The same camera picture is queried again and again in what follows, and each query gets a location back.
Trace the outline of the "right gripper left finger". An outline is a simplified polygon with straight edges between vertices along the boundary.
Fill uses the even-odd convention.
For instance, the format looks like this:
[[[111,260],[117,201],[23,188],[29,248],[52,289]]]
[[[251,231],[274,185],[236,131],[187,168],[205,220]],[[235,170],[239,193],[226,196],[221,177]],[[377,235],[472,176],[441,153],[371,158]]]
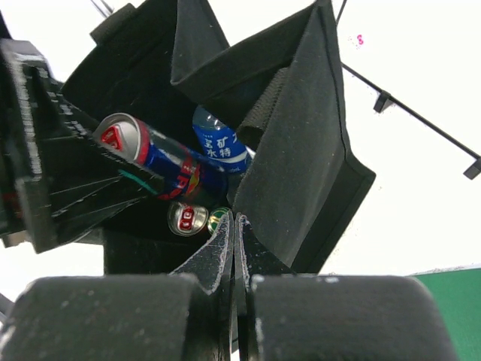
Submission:
[[[171,272],[196,279],[189,307],[184,360],[229,360],[232,342],[234,217],[221,216],[210,239]]]

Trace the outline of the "water bottle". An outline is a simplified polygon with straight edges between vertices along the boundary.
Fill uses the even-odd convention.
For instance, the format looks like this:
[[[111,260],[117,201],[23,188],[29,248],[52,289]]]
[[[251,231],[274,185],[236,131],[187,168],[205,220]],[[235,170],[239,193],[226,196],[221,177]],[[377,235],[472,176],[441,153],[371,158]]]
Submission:
[[[200,106],[192,116],[192,128],[208,158],[222,163],[228,173],[246,172],[251,156],[234,130]]]
[[[252,149],[250,149],[249,147],[246,147],[246,150],[247,150],[247,156],[249,158],[250,161],[252,161],[256,155],[256,152]]]

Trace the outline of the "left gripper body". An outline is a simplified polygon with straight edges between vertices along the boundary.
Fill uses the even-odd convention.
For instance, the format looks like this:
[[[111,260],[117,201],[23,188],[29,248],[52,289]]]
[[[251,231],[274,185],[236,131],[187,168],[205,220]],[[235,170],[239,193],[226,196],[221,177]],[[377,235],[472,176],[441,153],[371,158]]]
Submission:
[[[28,41],[1,40],[1,236],[25,232],[37,252],[61,244],[53,219],[41,136],[57,126],[44,115],[58,83],[45,57]]]

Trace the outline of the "silver can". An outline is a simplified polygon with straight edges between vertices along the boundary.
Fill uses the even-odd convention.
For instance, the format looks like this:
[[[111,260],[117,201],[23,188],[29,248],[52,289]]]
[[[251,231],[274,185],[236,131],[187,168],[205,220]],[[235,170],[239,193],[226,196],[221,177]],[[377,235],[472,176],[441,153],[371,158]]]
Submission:
[[[207,227],[208,218],[208,210],[198,205],[171,202],[168,207],[168,227],[175,235],[182,237],[191,237],[203,232]]]
[[[206,208],[224,202],[228,178],[223,167],[126,113],[105,117],[93,132],[104,146],[160,176],[162,200],[182,200]]]

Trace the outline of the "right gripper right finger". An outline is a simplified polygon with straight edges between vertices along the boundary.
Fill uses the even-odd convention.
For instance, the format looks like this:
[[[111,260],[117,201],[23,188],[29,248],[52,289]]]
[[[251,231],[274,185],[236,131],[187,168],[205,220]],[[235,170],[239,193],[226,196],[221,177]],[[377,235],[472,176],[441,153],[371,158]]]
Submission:
[[[240,360],[253,355],[249,346],[249,316],[253,312],[247,305],[250,279],[253,275],[295,275],[295,272],[278,259],[254,234],[245,215],[238,213],[234,220],[234,275],[235,304],[237,313],[237,345]]]

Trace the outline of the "black canvas bag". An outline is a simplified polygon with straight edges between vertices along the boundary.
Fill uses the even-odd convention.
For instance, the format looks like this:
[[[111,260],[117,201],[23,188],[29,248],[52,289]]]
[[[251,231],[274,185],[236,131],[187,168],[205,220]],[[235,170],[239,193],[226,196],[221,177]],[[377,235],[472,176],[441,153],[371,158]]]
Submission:
[[[287,266],[317,273],[371,188],[354,156],[337,26],[316,1],[230,45],[206,1],[146,1],[99,27],[66,81],[69,102],[96,120],[122,111],[187,147],[197,105],[256,154],[234,211]]]

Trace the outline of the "green glass bottle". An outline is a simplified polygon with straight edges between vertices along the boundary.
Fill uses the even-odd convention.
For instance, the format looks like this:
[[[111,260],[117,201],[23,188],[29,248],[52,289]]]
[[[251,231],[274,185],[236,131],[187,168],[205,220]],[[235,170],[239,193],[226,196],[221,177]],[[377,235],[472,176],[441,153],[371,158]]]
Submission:
[[[207,230],[212,235],[220,224],[222,217],[230,211],[228,207],[219,207],[210,212],[207,219]]]

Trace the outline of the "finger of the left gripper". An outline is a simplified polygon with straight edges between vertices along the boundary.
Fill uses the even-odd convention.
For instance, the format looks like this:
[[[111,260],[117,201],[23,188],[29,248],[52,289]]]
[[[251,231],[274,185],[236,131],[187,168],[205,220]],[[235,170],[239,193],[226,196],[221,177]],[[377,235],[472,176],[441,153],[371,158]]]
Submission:
[[[102,220],[147,197],[124,171],[155,190],[162,182],[95,140],[99,122],[75,107],[58,86],[41,86],[38,96],[38,152],[42,198],[39,241],[75,241]]]

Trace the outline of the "silver can front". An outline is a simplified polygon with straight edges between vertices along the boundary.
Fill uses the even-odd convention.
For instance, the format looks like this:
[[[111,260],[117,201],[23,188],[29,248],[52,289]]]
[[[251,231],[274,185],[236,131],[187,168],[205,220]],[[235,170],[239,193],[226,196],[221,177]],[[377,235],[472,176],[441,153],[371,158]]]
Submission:
[[[191,237],[203,232],[207,227],[208,218],[208,210],[198,205],[171,202],[168,207],[168,227],[175,235],[182,237]]]

